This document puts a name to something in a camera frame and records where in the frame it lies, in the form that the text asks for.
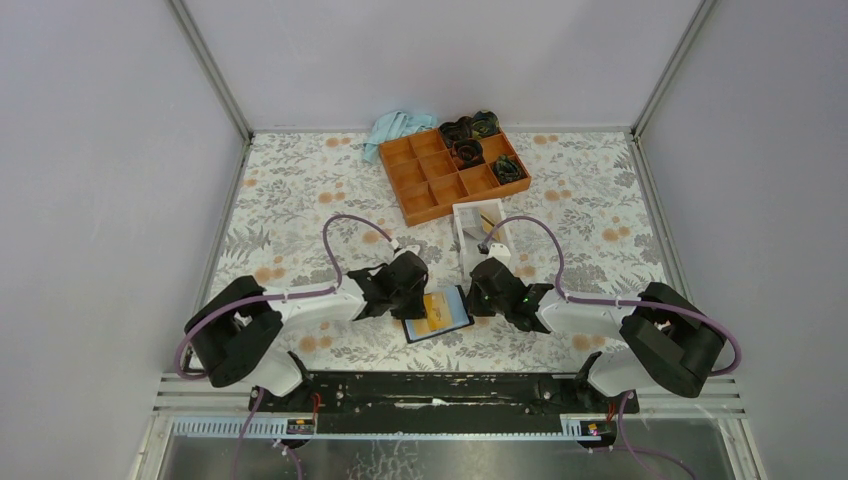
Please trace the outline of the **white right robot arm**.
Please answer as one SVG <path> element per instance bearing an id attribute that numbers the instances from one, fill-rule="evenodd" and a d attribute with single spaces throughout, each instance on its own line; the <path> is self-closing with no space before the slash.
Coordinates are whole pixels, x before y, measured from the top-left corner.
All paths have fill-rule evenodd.
<path id="1" fill-rule="evenodd" d="M 685 398 L 700 395 L 729 339 L 670 286 L 651 282 L 637 295 L 603 298 L 563 294 L 549 283 L 526 284 L 501 261 L 470 274 L 474 316 L 497 314 L 523 332 L 584 334 L 625 343 L 586 361 L 573 386 L 575 402 L 597 412 L 625 391 L 656 385 Z"/>

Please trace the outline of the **gold card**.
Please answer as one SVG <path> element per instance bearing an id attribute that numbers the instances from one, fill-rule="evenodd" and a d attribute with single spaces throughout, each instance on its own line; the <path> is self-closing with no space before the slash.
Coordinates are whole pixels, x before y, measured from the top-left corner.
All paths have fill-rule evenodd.
<path id="1" fill-rule="evenodd" d="M 424 296 L 426 325 L 430 331 L 442 330 L 453 325 L 450 301 L 445 293 L 430 293 Z"/>
<path id="2" fill-rule="evenodd" d="M 495 218 L 491 217 L 487 212 L 484 212 L 484 211 L 480 211 L 479 216 L 480 216 L 480 223 L 481 223 L 481 228 L 482 228 L 483 232 L 486 235 L 495 235 L 498 231 L 498 227 L 497 227 L 498 221 Z"/>

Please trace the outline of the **black leather card holder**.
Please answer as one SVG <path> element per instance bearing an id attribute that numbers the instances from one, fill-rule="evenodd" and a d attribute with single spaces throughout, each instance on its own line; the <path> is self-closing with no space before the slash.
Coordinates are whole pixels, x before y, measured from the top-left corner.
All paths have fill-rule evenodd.
<path id="1" fill-rule="evenodd" d="M 475 324 L 467 312 L 466 295 L 459 285 L 446 287 L 423 297 L 425 317 L 403 320 L 406 342 L 414 344 Z"/>

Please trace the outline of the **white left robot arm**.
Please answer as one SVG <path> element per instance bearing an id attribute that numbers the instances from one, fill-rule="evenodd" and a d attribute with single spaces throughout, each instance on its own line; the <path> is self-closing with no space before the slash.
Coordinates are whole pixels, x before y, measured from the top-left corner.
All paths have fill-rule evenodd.
<path id="1" fill-rule="evenodd" d="M 190 348 L 215 388 L 244 383 L 260 387 L 288 411 L 309 401 L 302 363 L 276 348 L 285 326 L 353 322 L 391 315 L 422 319 L 429 272 L 404 249 L 386 264 L 353 270 L 337 286 L 312 285 L 268 294 L 252 276 L 237 278 L 185 325 L 180 352 Z"/>

